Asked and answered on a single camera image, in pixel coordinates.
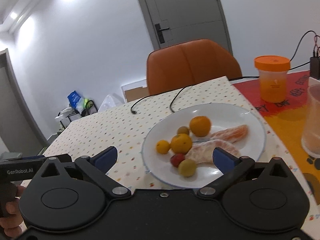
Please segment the person left hand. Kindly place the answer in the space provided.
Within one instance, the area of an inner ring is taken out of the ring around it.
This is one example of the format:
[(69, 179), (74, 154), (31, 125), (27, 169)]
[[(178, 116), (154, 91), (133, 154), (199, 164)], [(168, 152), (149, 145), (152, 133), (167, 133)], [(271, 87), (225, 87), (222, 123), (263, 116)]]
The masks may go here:
[(23, 218), (18, 207), (18, 202), (24, 190), (25, 187), (17, 185), (15, 200), (7, 202), (5, 206), (9, 215), (8, 217), (1, 218), (1, 227), (4, 230), (4, 233), (11, 238), (16, 238), (22, 233), (20, 225), (23, 222)]

